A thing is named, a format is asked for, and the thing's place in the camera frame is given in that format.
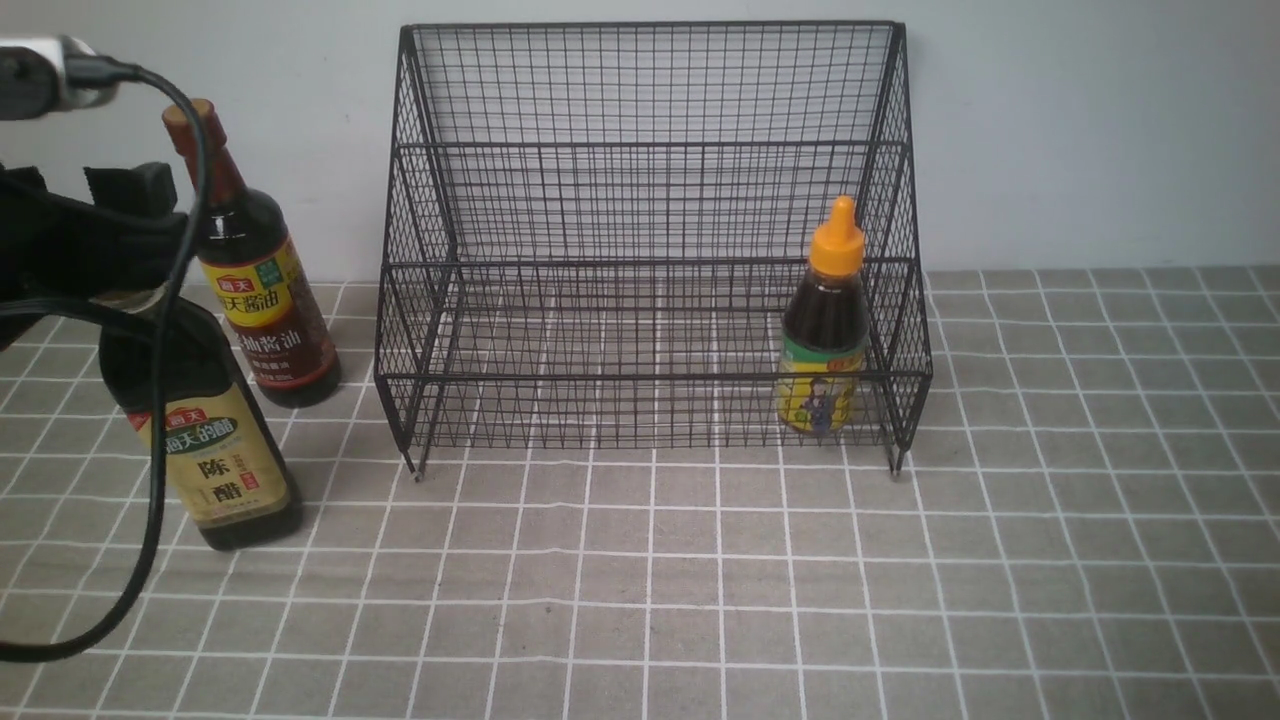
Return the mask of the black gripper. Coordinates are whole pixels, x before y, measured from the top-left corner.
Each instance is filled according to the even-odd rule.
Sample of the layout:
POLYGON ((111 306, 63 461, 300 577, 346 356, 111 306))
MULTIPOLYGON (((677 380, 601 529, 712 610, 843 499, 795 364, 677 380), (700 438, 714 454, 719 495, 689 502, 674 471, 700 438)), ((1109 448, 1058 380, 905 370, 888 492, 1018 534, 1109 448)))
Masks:
POLYGON ((84 168, 88 202, 52 192, 36 167, 1 170, 5 304, 154 291, 174 266, 187 215, 172 167, 84 168))

